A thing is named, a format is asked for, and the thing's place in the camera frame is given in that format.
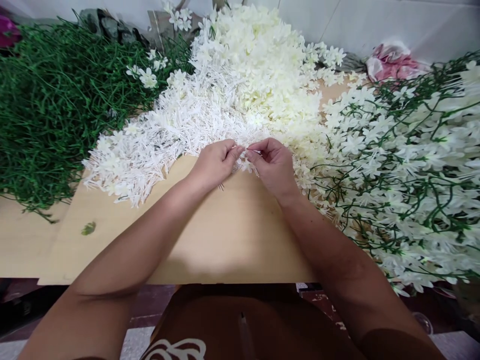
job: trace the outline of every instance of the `pink cloth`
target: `pink cloth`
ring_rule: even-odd
[[[0,15],[0,48],[8,48],[21,38],[19,29],[5,16]]]
[[[412,79],[425,74],[429,67],[415,61],[410,50],[401,41],[380,44],[366,61],[368,77],[372,82],[386,79]]]

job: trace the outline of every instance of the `dark floor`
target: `dark floor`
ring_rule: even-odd
[[[3,302],[18,298],[38,289],[40,286],[37,286],[37,281],[38,279],[13,279]],[[145,285],[140,291],[135,306],[133,307],[129,327],[144,328],[155,326],[160,320],[174,292],[175,285]],[[303,289],[303,291],[300,292],[300,296],[321,309],[340,329],[345,330],[342,319],[322,290]],[[427,289],[425,293],[420,293],[416,297],[402,299],[412,312],[422,313],[430,320],[435,334],[458,330],[455,325],[455,320],[450,318],[449,314],[445,313],[439,306],[433,291]],[[40,320],[34,321],[0,338],[0,343],[28,339],[39,321]]]

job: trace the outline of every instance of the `floor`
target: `floor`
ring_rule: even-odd
[[[342,319],[332,303],[318,286],[297,284],[299,295],[321,309],[348,336]],[[3,301],[10,301],[38,289],[36,279],[14,279],[8,287]],[[157,324],[175,285],[146,285],[134,305],[130,329],[123,343],[121,360],[139,359],[148,346],[150,334]],[[480,344],[463,331],[457,331],[456,322],[444,311],[433,291],[426,291],[413,298],[403,298],[406,306],[426,316],[432,324],[432,340],[448,360],[480,359]],[[25,345],[26,339],[37,326],[34,321],[27,326],[0,338],[0,359],[14,360]]]
[[[335,324],[341,329],[346,329],[332,303],[325,295],[323,290],[305,287],[299,285],[300,296],[321,309]],[[38,289],[37,279],[14,279],[8,287],[3,301],[9,301]],[[157,324],[164,312],[170,298],[175,292],[175,285],[145,285],[138,295],[138,299],[133,307],[132,318],[129,328],[146,328]],[[432,291],[426,291],[424,294],[418,294],[416,297],[403,298],[406,306],[412,311],[425,315],[432,324],[433,333],[449,333],[459,330],[454,319],[445,313]],[[0,343],[25,340],[35,329],[39,320],[34,321],[27,326],[0,338]]]

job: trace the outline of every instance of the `wrist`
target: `wrist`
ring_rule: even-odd
[[[302,197],[302,193],[295,185],[295,189],[278,195],[275,198],[281,208],[287,208],[293,204],[296,204],[298,201],[301,201]]]
[[[198,176],[193,176],[191,173],[184,177],[183,180],[181,180],[181,183],[188,193],[193,196],[204,197],[212,190],[210,186],[205,184],[205,182],[198,178]]]

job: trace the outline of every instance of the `wooden board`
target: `wooden board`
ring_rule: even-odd
[[[196,161],[181,157],[144,205],[113,203],[114,197],[79,186],[63,221],[40,285],[70,284],[117,235],[185,177]],[[215,189],[186,225],[150,284],[311,282],[276,200],[259,178],[237,172]],[[95,231],[80,232],[95,221]]]
[[[69,206],[58,203],[46,211],[58,223],[50,224],[36,213],[0,197],[0,278],[39,278]]]

